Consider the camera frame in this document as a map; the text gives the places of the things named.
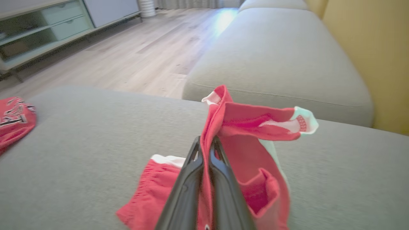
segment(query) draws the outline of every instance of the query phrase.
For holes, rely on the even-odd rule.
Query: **gray fabric upholstery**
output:
[[[236,102],[300,106],[319,119],[371,126],[360,75],[313,12],[240,12],[189,73],[183,99],[200,101],[225,84]]]
[[[319,120],[276,142],[291,188],[291,230],[409,229],[409,137]]]
[[[246,0],[238,10],[267,7],[308,10],[308,6],[303,0]]]
[[[37,127],[0,156],[0,229],[127,229],[115,212],[153,154],[186,156],[207,107],[92,88],[28,100]],[[407,229],[409,137],[319,120],[276,142],[292,230]]]
[[[206,121],[198,102],[60,88],[28,100],[37,127],[0,156],[0,229],[127,229],[129,201],[154,154],[186,156]]]

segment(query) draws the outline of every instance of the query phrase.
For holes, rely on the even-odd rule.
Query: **white cylindrical object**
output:
[[[153,0],[139,0],[139,5],[141,6],[141,17],[151,18],[156,16]]]

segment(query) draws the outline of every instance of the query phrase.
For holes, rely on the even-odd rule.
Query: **open shelf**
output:
[[[48,28],[50,28],[50,26],[43,26],[43,27],[39,27],[39,28],[34,28],[34,29],[27,30],[27,31],[25,31],[25,32],[23,32],[23,33],[17,33],[16,35],[11,35],[11,36],[9,36],[9,37],[3,39],[3,40],[0,40],[0,45],[4,45],[4,44],[7,44],[7,43],[10,43],[10,42],[15,41],[15,40],[17,40],[17,39],[20,39],[20,38],[22,38],[22,37],[25,37],[25,36],[28,36],[28,35],[30,35],[30,34],[34,34],[34,33],[40,32],[40,31],[45,30],[45,29],[48,29]]]
[[[0,22],[0,32],[5,33],[6,37],[0,40],[0,45],[13,42],[49,27],[40,12],[31,12],[2,20]]]
[[[6,64],[9,64],[21,58],[42,53],[43,49],[47,49],[55,42],[56,38],[51,28],[38,29],[29,35],[0,45],[0,56]]]

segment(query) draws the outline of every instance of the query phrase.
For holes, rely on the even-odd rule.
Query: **cabinet drawer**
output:
[[[60,41],[74,34],[88,30],[90,27],[84,16],[69,20],[67,22],[53,26],[51,29],[55,37]]]
[[[83,14],[78,1],[67,2],[41,11],[49,25]]]

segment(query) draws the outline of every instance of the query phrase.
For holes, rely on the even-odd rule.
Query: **white trim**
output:
[[[162,156],[159,154],[155,154],[151,157],[153,161],[155,161],[158,164],[167,164],[167,165],[173,165],[179,169],[182,168],[184,161],[186,158],[183,157],[177,157],[177,156]]]
[[[219,95],[216,92],[211,92],[207,97],[202,99],[202,102],[206,103],[207,105],[217,105],[221,101]]]

